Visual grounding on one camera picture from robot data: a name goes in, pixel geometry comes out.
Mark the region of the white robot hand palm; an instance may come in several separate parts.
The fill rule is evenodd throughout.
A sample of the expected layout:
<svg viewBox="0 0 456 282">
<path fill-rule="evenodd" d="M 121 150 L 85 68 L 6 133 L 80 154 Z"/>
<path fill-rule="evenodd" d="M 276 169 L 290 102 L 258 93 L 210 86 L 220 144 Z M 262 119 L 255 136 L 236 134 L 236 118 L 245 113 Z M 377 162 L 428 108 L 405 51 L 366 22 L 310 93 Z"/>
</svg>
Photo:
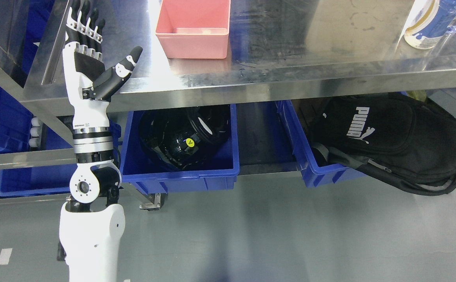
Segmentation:
<svg viewBox="0 0 456 282">
<path fill-rule="evenodd" d="M 74 108 L 73 128 L 109 127 L 107 101 L 88 98 L 92 83 L 105 71 L 104 63 L 81 53 L 78 42 L 63 48 L 63 70 L 70 104 Z"/>
</svg>

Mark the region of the black robot finger outer left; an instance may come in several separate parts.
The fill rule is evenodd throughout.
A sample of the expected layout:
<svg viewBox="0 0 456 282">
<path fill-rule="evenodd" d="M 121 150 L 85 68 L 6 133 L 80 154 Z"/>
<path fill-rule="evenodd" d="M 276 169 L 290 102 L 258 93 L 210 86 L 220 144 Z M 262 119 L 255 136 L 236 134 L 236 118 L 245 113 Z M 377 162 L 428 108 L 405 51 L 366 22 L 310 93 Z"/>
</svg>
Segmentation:
<svg viewBox="0 0 456 282">
<path fill-rule="evenodd" d="M 72 0 L 66 19 L 66 43 L 80 43 L 81 33 L 79 30 L 79 9 L 81 1 Z"/>
</svg>

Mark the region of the black robot finger fourth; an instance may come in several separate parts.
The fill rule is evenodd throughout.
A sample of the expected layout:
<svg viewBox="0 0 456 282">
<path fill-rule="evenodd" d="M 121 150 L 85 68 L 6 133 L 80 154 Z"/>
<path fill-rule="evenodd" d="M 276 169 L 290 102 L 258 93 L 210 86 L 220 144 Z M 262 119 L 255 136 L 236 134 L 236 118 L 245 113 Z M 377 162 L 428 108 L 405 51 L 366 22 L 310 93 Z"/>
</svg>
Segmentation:
<svg viewBox="0 0 456 282">
<path fill-rule="evenodd" d="M 102 31 L 105 26 L 105 19 L 101 18 L 95 22 L 94 27 L 94 58 L 102 61 L 101 43 L 103 41 Z"/>
</svg>

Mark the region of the black robot finger second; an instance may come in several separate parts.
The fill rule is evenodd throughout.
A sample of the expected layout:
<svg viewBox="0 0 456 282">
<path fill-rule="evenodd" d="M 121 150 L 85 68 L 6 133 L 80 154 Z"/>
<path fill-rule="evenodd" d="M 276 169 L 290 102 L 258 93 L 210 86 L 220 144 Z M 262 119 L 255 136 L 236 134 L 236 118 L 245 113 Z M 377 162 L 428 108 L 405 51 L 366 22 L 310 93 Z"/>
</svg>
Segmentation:
<svg viewBox="0 0 456 282">
<path fill-rule="evenodd" d="M 87 22 L 90 11 L 90 1 L 81 1 L 76 13 L 77 31 L 79 35 L 80 52 L 88 52 Z"/>
</svg>

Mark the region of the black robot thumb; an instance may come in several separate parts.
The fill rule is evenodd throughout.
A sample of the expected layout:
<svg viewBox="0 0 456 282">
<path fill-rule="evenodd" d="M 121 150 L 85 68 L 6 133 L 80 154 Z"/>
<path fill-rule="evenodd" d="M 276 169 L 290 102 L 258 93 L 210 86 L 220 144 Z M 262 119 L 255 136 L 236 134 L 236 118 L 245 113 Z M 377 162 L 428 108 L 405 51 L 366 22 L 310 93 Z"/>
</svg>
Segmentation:
<svg viewBox="0 0 456 282">
<path fill-rule="evenodd" d="M 110 102 L 111 97 L 131 77 L 142 51 L 141 46 L 135 46 L 124 59 L 99 75 L 91 87 L 83 88 L 82 98 Z"/>
</svg>

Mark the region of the black robot finger third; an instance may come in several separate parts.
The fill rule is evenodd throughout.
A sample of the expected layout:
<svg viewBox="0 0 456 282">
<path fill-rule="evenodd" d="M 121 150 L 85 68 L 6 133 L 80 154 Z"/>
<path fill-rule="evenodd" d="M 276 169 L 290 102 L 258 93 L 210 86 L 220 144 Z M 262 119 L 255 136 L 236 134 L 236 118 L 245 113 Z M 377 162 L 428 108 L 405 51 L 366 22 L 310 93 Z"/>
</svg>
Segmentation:
<svg viewBox="0 0 456 282">
<path fill-rule="evenodd" d="M 99 10 L 92 9 L 85 15 L 85 44 L 87 45 L 86 54 L 91 57 L 98 57 L 97 47 L 97 19 Z"/>
</svg>

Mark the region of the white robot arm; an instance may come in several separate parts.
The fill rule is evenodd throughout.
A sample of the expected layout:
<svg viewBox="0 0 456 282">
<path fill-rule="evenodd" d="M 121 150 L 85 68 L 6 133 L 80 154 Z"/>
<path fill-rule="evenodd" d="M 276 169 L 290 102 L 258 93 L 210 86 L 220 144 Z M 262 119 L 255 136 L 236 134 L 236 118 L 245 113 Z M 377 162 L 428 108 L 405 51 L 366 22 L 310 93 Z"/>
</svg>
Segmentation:
<svg viewBox="0 0 456 282">
<path fill-rule="evenodd" d="M 70 196 L 60 209 L 59 238 L 71 282 L 117 281 L 120 242 L 126 227 L 119 204 L 122 174 L 115 164 L 107 109 L 129 80 L 142 54 L 135 46 L 116 65 L 105 68 L 101 48 L 105 20 L 89 0 L 67 7 L 63 73 L 72 120 L 76 170 Z"/>
</svg>

